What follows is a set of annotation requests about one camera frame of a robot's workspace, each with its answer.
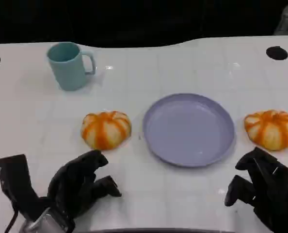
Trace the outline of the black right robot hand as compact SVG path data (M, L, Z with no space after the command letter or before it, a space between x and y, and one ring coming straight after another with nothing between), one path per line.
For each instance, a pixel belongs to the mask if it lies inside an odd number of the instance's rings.
M288 167L256 147L237 162L250 180L235 175L224 200L229 207L240 200L254 208L258 219L274 233L288 233Z

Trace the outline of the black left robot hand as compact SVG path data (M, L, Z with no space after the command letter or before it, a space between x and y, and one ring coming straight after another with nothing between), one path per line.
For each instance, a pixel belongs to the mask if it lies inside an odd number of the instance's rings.
M95 171L108 163L99 150L80 155L56 172L48 186L48 197L72 219L85 214L100 198L121 197L110 175L96 178Z

